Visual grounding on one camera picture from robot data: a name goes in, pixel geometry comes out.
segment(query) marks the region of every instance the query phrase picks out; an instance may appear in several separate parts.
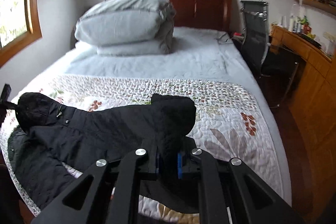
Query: red flower pattern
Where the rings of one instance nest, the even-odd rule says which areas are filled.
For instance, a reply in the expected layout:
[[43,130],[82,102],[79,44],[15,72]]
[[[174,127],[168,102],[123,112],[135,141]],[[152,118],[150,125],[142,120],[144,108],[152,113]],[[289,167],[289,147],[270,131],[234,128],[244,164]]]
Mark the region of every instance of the red flower pattern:
[[251,136],[255,136],[255,133],[257,132],[257,128],[255,126],[255,118],[252,115],[246,115],[245,113],[240,113],[243,120],[245,121],[245,127],[247,132]]
[[89,108],[88,112],[93,112],[96,109],[99,108],[99,106],[101,106],[101,102],[98,102],[97,100],[94,100],[93,103],[91,104],[91,107]]

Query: mesh office chair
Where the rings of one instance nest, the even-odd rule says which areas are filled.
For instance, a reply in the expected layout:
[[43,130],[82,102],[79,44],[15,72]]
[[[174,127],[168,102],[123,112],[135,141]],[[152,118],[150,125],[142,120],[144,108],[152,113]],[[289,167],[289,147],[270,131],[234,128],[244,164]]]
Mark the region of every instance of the mesh office chair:
[[302,59],[288,48],[270,44],[267,2],[242,0],[241,3],[245,24],[245,38],[241,46],[244,60],[259,77],[282,75],[288,79],[285,92],[275,106],[278,107],[287,96]]

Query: black bracket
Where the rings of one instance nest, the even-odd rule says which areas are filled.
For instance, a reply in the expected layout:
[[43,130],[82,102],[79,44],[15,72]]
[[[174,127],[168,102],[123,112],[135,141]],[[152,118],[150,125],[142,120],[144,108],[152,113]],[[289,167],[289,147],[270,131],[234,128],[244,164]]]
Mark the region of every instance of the black bracket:
[[11,86],[5,84],[0,96],[0,109],[14,109],[16,110],[17,105],[11,102],[8,102],[8,98],[11,94]]
[[[141,180],[159,179],[154,143],[122,160],[98,160],[56,197],[32,224],[134,224]],[[198,180],[200,224],[304,224],[303,219],[238,158],[216,160],[185,137],[182,180]]]

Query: wooden cabinet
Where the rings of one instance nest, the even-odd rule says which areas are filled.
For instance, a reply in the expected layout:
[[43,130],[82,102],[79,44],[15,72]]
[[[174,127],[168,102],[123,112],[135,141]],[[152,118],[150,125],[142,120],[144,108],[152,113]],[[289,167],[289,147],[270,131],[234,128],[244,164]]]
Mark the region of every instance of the wooden cabinet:
[[327,61],[321,54],[316,51],[311,51],[309,55],[308,62],[317,69],[317,71],[322,74],[325,78],[330,69],[330,62]]
[[308,153],[315,220],[336,192],[336,60],[333,62],[302,38],[280,27],[274,33],[278,45],[297,52],[306,65],[289,103]]
[[294,118],[305,117],[313,98],[319,92],[324,77],[309,63],[306,64],[299,86],[290,104]]
[[336,91],[327,81],[314,96],[306,113],[312,148],[321,146],[329,134],[336,134]]
[[297,52],[304,60],[308,59],[309,53],[311,51],[311,46],[307,45],[305,42],[297,39],[297,36],[293,36],[289,32],[283,34],[283,43],[288,47]]
[[336,90],[336,60],[335,58],[334,58],[334,62],[332,63],[328,71],[327,81],[332,86],[332,88]]

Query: window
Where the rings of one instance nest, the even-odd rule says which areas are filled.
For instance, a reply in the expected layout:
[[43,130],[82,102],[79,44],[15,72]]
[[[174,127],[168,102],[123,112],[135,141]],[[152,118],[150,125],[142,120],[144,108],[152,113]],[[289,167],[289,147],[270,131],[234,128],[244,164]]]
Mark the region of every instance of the window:
[[0,67],[40,37],[36,0],[0,0]]

